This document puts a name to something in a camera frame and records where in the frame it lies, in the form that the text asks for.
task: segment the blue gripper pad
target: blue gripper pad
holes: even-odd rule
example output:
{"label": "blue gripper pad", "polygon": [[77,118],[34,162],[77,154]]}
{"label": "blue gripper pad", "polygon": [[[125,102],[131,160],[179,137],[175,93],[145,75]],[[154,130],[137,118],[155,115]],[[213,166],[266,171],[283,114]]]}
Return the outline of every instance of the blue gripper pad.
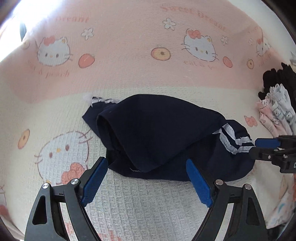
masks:
{"label": "blue gripper pad", "polygon": [[280,141],[276,138],[258,138],[255,140],[255,146],[261,148],[277,148],[281,145]]}
{"label": "blue gripper pad", "polygon": [[81,199],[81,205],[86,207],[88,203],[91,203],[107,173],[108,161],[103,158],[96,170],[93,172],[88,182],[83,188],[83,197]]}
{"label": "blue gripper pad", "polygon": [[186,171],[200,201],[207,207],[211,207],[213,204],[211,190],[191,159],[186,161]]}

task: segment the bed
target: bed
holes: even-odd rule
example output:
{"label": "bed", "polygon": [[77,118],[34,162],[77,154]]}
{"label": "bed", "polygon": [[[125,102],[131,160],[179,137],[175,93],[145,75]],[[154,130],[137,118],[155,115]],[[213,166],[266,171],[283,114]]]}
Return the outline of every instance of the bed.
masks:
{"label": "bed", "polygon": [[[0,195],[7,219],[22,233],[44,182],[67,183],[79,173],[69,163],[87,169],[105,156],[81,118],[92,96],[173,96],[237,120],[252,140],[272,137],[255,107],[262,74],[289,63],[296,47],[261,1],[54,3],[50,13],[35,7],[18,19],[28,31],[0,62]],[[32,16],[39,21],[33,24]],[[3,49],[1,41],[10,40],[5,31]],[[269,47],[258,53],[257,40],[263,38]],[[192,39],[214,47],[209,59],[193,52],[195,43],[187,41]],[[254,188],[268,228],[289,219],[292,175],[256,161],[246,177],[229,184],[245,183]],[[217,240],[223,240],[230,208]],[[62,210],[75,240],[64,205]],[[112,170],[86,210],[101,239],[117,241],[191,240],[207,212],[190,182],[127,178]]]}

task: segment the hello kitty print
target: hello kitty print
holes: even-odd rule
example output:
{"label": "hello kitty print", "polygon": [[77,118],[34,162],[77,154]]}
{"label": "hello kitty print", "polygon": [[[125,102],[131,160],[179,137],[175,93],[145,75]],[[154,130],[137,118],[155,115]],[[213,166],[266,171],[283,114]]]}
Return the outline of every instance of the hello kitty print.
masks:
{"label": "hello kitty print", "polygon": [[37,53],[38,61],[46,66],[58,66],[70,59],[70,47],[66,37],[43,38]]}
{"label": "hello kitty print", "polygon": [[89,140],[87,133],[71,131],[61,134],[41,148],[37,157],[39,174],[55,185],[67,184],[73,178],[80,178],[88,169]]}
{"label": "hello kitty print", "polygon": [[202,36],[198,30],[186,30],[187,35],[184,37],[184,46],[194,57],[212,62],[217,57],[212,39],[209,36]]}
{"label": "hello kitty print", "polygon": [[257,39],[257,54],[263,56],[269,49],[270,44],[265,36],[263,36],[263,31],[261,29],[262,37]]}

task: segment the metal screw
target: metal screw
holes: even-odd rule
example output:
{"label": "metal screw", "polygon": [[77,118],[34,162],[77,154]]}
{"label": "metal screw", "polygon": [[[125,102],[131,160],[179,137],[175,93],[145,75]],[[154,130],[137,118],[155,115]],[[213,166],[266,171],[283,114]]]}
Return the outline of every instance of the metal screw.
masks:
{"label": "metal screw", "polygon": [[217,179],[217,180],[216,180],[216,184],[217,184],[217,185],[220,185],[220,186],[221,186],[221,185],[223,185],[223,183],[224,183],[224,182],[223,182],[222,180],[220,180],[220,179]]}
{"label": "metal screw", "polygon": [[46,188],[48,188],[48,187],[49,187],[49,183],[43,183],[43,184],[42,184],[42,188],[43,188],[43,189],[46,189]]}
{"label": "metal screw", "polygon": [[245,187],[245,189],[247,189],[247,190],[251,190],[251,189],[252,189],[252,186],[251,186],[250,184],[246,184],[244,187]]}
{"label": "metal screw", "polygon": [[79,180],[77,178],[74,178],[71,180],[71,184],[75,185],[79,182]]}

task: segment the red bow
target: red bow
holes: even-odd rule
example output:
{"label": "red bow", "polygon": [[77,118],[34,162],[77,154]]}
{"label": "red bow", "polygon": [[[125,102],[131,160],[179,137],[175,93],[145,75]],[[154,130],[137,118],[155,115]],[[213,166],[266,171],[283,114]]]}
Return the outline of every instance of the red bow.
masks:
{"label": "red bow", "polygon": [[254,117],[244,116],[244,119],[249,127],[257,126],[257,121]]}
{"label": "red bow", "polygon": [[261,44],[263,42],[263,39],[257,39],[257,43]]}
{"label": "red bow", "polygon": [[194,31],[187,30],[187,33],[192,39],[196,39],[196,38],[200,39],[202,37],[198,30],[194,30]]}
{"label": "red bow", "polygon": [[55,37],[52,35],[49,38],[44,38],[43,43],[45,46],[48,46],[50,44],[53,44],[55,42]]}

